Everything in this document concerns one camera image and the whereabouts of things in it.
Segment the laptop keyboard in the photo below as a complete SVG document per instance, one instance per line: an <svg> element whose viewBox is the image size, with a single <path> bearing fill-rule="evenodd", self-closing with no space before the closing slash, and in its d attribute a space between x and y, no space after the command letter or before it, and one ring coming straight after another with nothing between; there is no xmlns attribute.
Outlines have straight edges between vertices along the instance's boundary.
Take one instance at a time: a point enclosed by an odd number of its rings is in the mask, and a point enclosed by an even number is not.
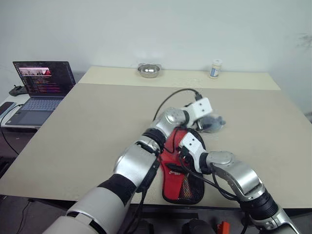
<svg viewBox="0 0 312 234"><path fill-rule="evenodd" d="M30 99L21 109L25 111L53 111L60 102L60 99Z"/></svg>

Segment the laptop touchpad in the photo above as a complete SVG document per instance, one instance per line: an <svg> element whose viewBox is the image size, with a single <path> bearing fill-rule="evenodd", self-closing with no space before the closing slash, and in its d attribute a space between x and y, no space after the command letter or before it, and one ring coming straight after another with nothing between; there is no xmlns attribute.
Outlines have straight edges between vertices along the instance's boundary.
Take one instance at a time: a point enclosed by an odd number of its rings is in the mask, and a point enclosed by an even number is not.
<svg viewBox="0 0 312 234"><path fill-rule="evenodd" d="M19 121L21 125L42 125L52 112L46 111L31 111L27 112Z"/></svg>

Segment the stainless steel bowl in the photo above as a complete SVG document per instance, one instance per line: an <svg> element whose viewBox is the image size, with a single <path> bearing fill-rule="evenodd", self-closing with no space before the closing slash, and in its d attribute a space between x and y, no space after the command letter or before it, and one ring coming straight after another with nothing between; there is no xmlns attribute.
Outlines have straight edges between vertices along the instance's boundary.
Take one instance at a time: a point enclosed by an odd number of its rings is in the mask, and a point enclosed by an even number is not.
<svg viewBox="0 0 312 234"><path fill-rule="evenodd" d="M145 78L155 78L160 72L160 65L152 63L140 63L137 71Z"/></svg>

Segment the white bottle cap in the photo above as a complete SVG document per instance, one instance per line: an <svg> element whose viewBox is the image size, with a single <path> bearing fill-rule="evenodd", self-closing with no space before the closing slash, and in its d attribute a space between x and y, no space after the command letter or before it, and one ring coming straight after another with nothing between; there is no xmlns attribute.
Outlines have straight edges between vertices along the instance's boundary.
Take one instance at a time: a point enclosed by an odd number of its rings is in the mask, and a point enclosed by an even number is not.
<svg viewBox="0 0 312 234"><path fill-rule="evenodd" d="M221 59L214 59L213 60L213 65L215 66L221 66L222 65L222 60Z"/></svg>

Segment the white wall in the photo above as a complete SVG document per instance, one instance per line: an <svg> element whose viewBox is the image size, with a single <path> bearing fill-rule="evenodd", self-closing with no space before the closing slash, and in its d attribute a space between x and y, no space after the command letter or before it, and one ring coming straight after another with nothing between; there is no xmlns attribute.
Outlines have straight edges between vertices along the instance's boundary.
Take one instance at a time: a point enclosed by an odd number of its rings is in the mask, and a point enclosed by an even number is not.
<svg viewBox="0 0 312 234"><path fill-rule="evenodd" d="M14 60L226 71L268 71L312 110L311 0L2 0L0 99L19 78Z"/></svg>

